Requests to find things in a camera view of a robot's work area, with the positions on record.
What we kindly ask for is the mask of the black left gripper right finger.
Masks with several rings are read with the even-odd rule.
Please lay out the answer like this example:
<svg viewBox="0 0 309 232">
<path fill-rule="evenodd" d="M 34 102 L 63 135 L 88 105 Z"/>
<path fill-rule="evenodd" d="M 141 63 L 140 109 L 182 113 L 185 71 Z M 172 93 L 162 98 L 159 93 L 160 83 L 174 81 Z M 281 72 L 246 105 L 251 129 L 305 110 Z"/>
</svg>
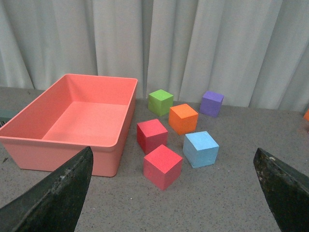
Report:
<svg viewBox="0 0 309 232">
<path fill-rule="evenodd" d="M 253 164 L 266 202 L 282 232 L 309 230 L 309 177 L 258 148 Z"/>
</svg>

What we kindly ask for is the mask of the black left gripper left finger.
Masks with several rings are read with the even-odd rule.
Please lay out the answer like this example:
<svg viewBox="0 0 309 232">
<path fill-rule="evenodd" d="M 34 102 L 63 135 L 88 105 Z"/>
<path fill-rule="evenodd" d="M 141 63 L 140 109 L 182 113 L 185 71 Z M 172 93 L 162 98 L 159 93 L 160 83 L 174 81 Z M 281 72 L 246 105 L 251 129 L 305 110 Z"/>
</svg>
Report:
<svg viewBox="0 0 309 232">
<path fill-rule="evenodd" d="M 79 220 L 93 170 L 85 147 L 0 210 L 2 232 L 72 232 Z"/>
</svg>

